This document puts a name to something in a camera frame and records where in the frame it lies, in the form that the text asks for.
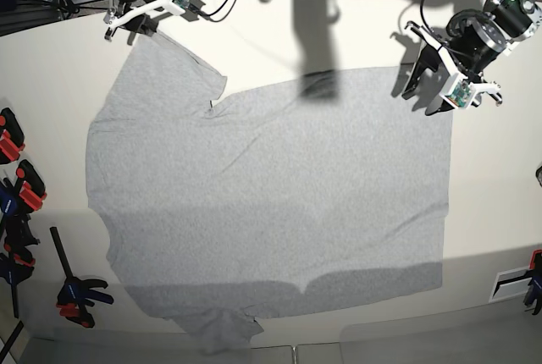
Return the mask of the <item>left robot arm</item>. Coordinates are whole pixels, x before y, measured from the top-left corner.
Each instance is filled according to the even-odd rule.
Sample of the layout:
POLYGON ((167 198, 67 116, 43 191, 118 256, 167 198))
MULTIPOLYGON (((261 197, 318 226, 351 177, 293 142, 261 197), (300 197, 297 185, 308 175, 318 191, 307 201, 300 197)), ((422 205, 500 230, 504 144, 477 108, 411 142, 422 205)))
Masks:
POLYGON ((536 0, 484 0, 481 9, 469 8, 454 14, 442 36, 425 19, 421 0, 422 24, 406 24, 422 40, 416 62, 401 95, 413 95, 426 70, 443 69, 446 79, 435 98, 440 101, 428 116, 452 110, 476 108, 483 96, 497 106, 503 103, 501 86, 488 82, 484 70, 500 55, 508 55, 541 27, 541 8, 536 0))

